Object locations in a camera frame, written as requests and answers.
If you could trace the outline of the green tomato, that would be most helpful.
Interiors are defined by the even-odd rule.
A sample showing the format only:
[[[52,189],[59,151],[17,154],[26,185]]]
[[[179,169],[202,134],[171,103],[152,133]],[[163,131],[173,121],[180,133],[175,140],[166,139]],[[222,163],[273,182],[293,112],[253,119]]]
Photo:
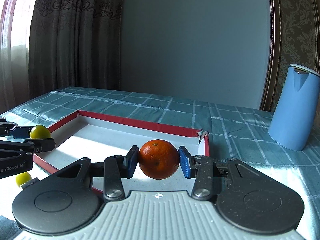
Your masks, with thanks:
[[[31,139],[49,139],[51,137],[49,129],[43,125],[36,125],[30,130]]]
[[[29,182],[30,180],[32,180],[32,177],[29,172],[20,173],[15,177],[15,181],[18,187],[21,187],[23,184]]]

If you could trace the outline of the orange tangerine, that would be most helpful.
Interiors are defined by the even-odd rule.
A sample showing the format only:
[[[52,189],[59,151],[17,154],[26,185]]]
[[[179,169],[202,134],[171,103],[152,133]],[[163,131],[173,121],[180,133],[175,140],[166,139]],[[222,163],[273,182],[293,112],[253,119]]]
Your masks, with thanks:
[[[178,170],[180,155],[170,142],[155,139],[146,142],[140,148],[138,163],[149,178],[162,180],[169,178]]]

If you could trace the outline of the purple sugarcane piece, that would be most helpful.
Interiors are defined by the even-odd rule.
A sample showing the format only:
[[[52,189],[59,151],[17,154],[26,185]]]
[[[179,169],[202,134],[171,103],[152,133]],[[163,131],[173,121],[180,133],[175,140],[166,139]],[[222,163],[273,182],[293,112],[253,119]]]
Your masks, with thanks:
[[[39,182],[40,180],[36,177],[36,178],[33,178],[27,182],[25,182],[24,184],[21,185],[21,188],[24,190],[25,188],[31,186],[31,185],[34,185],[35,183]]]

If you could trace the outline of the red cardboard box tray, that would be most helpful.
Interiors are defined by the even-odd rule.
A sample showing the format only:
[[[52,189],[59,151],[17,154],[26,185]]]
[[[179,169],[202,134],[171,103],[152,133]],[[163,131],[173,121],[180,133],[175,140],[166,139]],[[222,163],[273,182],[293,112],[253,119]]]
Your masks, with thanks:
[[[185,146],[191,155],[209,155],[208,133],[118,116],[75,111],[49,126],[56,148],[34,154],[34,162],[49,174],[82,157],[92,162],[104,161],[112,155],[126,155],[133,145],[143,146],[162,139],[179,148]]]

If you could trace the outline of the teal plaid tablecloth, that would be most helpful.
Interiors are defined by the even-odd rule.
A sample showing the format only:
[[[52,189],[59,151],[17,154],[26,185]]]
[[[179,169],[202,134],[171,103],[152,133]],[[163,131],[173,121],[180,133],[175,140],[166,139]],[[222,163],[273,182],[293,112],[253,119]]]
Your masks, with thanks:
[[[313,128],[304,150],[278,145],[268,135],[272,115],[239,106],[174,96],[68,87],[24,102],[1,116],[20,125],[50,126],[76,110],[160,124],[202,129],[209,133],[216,161],[236,157],[297,191],[305,211],[298,232],[319,239],[319,129]]]

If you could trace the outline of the blue kettle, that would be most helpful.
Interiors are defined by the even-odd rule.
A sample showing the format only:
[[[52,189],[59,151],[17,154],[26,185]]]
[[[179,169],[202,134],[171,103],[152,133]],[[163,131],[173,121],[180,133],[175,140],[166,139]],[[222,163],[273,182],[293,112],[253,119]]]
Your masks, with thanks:
[[[318,97],[319,74],[308,67],[289,65],[269,136],[289,150],[303,150],[315,119]]]

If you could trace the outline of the brown patterned curtain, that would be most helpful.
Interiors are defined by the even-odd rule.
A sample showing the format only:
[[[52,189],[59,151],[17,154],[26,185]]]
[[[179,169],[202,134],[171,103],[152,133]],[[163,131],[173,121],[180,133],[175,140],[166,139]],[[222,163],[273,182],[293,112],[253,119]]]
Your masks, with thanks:
[[[55,89],[120,89],[123,0],[1,0],[1,111]]]

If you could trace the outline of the wooden headboard frame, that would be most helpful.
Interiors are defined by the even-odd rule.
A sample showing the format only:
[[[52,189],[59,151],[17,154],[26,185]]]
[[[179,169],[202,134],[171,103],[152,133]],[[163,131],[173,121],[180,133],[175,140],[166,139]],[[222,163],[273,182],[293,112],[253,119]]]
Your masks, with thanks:
[[[319,72],[319,0],[268,0],[270,50],[260,109],[274,111],[289,64]]]

